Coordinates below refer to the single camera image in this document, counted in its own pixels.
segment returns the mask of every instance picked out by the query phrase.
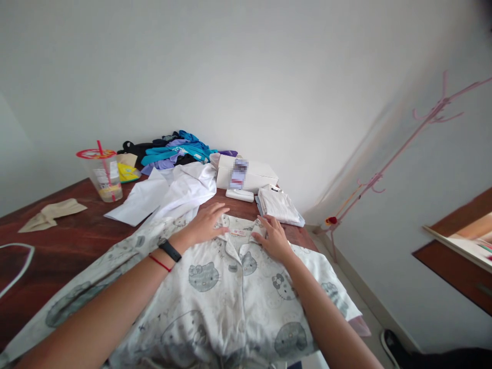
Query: white box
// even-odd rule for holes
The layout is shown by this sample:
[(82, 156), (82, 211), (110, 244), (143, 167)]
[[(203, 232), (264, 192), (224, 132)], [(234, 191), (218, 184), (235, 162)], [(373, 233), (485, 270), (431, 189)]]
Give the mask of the white box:
[[(235, 161), (235, 157), (227, 155), (220, 156), (219, 169), (217, 170), (217, 188), (225, 190), (229, 188)], [(268, 184), (275, 186), (277, 182), (278, 176), (268, 164), (248, 160), (248, 171), (246, 172), (243, 190), (257, 194), (260, 187)]]

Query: teal garment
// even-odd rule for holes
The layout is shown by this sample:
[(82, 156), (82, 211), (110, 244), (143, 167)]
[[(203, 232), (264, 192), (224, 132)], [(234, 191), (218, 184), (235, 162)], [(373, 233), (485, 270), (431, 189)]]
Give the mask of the teal garment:
[(147, 156), (143, 157), (142, 165), (146, 166), (152, 162), (169, 159), (171, 156), (176, 155), (176, 152), (179, 150), (183, 150), (185, 153), (192, 155), (198, 161), (201, 162), (209, 162), (210, 154), (217, 152), (217, 150), (210, 150), (210, 149), (203, 150), (202, 148), (197, 148), (189, 144), (184, 144), (174, 147), (152, 148), (146, 150)]
[(142, 165), (146, 166), (152, 162), (169, 159), (171, 156), (176, 155), (176, 151), (179, 150), (184, 150), (185, 153), (192, 155), (195, 159), (201, 162), (209, 162), (210, 154), (218, 152), (217, 150), (210, 150), (207, 145), (191, 133), (181, 130), (179, 131), (179, 135), (190, 142), (174, 147), (166, 146), (147, 149), (145, 151), (147, 156), (143, 157)]

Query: white wall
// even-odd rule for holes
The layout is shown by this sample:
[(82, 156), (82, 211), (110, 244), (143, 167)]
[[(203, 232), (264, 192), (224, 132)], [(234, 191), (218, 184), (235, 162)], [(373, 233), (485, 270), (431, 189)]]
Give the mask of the white wall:
[(1, 93), (0, 122), (0, 215), (3, 215), (49, 195), (53, 181), (42, 155), (36, 153)]
[(306, 213), (476, 13), (460, 0), (0, 0), (0, 89), (52, 191), (84, 178), (75, 152), (97, 139), (118, 149), (182, 128), (269, 162)]
[[(492, 25), (480, 27), (438, 65), (416, 94), (426, 114), (441, 96), (441, 72), (449, 69), (449, 91), (492, 76)], [(427, 127), (386, 171), (335, 232), (337, 247), (387, 309), (426, 352), (462, 346), (492, 349), (492, 318), (447, 284), (411, 253), (431, 238), (421, 226), (434, 224), (492, 186), (492, 83), (460, 97), (445, 116), (465, 115)], [(393, 131), (358, 170), (311, 211), (318, 221), (336, 211), (370, 179), (418, 126), (410, 108), (393, 121)]]

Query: purple garment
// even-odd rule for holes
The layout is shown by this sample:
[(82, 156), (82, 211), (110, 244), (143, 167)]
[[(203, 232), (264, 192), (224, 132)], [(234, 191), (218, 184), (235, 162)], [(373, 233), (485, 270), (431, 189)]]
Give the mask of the purple garment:
[(154, 168), (157, 168), (159, 170), (174, 168), (174, 165), (178, 161), (178, 158), (185, 155), (186, 153), (183, 150), (179, 150), (176, 155), (171, 156), (169, 159), (158, 160), (146, 165), (140, 172), (145, 175), (150, 175), (150, 173), (152, 173), (152, 169)]
[(237, 151), (234, 151), (234, 150), (225, 150), (225, 151), (219, 151), (219, 154), (236, 157), (237, 156)]
[(184, 144), (187, 144), (188, 142), (190, 142), (189, 140), (185, 140), (185, 139), (180, 139), (180, 138), (177, 138), (173, 141), (171, 141), (170, 143), (168, 143), (166, 145), (166, 147), (175, 147), (175, 146), (181, 146), (183, 143)]

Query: smartwatch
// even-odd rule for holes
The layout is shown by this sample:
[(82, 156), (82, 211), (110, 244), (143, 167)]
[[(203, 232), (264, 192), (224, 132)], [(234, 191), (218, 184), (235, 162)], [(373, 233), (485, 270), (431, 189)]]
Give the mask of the smartwatch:
[(181, 254), (176, 251), (174, 247), (169, 243), (168, 240), (164, 241), (158, 246), (161, 250), (163, 250), (166, 254), (168, 254), (171, 259), (173, 259), (175, 262), (178, 262), (181, 260)]

